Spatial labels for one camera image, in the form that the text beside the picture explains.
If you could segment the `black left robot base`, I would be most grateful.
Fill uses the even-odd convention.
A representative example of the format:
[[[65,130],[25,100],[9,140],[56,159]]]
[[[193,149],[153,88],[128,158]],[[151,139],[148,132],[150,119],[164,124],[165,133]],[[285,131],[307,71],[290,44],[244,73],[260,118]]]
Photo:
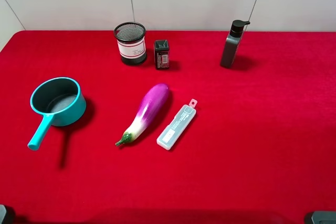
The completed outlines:
[[[13,224],[15,219],[15,212],[12,207],[0,205],[0,223]]]

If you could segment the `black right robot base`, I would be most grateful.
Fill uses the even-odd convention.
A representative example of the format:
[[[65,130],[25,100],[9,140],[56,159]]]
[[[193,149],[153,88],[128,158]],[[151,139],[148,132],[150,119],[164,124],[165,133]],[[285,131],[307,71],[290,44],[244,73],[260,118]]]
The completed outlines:
[[[304,217],[305,224],[336,224],[336,211],[314,211]]]

